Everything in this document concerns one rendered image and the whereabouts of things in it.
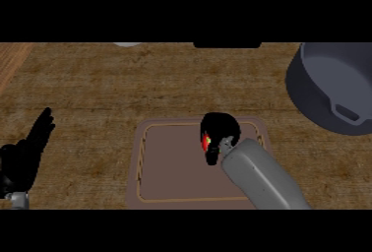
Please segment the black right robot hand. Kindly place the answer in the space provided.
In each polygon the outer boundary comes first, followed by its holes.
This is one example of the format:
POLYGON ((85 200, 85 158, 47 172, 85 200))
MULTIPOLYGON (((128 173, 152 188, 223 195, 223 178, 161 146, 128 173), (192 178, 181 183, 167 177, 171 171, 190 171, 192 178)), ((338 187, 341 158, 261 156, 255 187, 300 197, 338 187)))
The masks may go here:
POLYGON ((227 113, 208 112, 201 121, 201 145, 202 134, 205 132, 211 138, 211 144, 205 152, 205 160, 208 165, 215 165, 221 152, 221 140, 224 138, 230 139, 232 148, 239 140, 240 129, 236 119, 227 113))

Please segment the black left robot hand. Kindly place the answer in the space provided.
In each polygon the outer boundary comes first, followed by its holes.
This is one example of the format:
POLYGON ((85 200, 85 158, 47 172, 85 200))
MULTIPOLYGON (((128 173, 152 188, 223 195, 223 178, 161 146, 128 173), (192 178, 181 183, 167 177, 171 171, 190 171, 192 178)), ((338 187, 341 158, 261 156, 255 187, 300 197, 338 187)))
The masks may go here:
POLYGON ((38 175, 41 156, 54 128, 47 107, 25 139, 0 148, 0 199, 15 192, 28 192, 38 175))

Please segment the brown tray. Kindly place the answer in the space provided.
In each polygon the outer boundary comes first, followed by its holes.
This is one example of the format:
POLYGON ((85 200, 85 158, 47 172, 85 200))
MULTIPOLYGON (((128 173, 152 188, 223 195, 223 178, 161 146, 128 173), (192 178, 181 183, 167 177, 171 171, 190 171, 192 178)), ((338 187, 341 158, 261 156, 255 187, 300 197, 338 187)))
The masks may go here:
POLYGON ((133 210, 249 209, 218 165, 207 165, 201 119, 146 119, 137 127, 128 173, 133 210))

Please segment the dark grey pot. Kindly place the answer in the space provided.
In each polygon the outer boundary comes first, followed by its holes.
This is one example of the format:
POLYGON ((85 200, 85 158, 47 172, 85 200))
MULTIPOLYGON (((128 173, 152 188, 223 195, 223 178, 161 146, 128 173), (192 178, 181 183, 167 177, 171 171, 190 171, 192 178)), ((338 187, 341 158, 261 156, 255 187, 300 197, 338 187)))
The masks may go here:
POLYGON ((372 134, 372 42, 302 42, 285 84, 300 112, 322 128, 372 134))

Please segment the black appliance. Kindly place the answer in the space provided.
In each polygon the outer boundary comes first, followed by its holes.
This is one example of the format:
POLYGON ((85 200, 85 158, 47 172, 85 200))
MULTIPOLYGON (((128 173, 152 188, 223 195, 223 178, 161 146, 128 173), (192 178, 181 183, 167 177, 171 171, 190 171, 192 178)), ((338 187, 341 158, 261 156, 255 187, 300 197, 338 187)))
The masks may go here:
POLYGON ((193 42, 196 48, 218 48, 218 49, 255 49, 261 45, 261 42, 193 42))

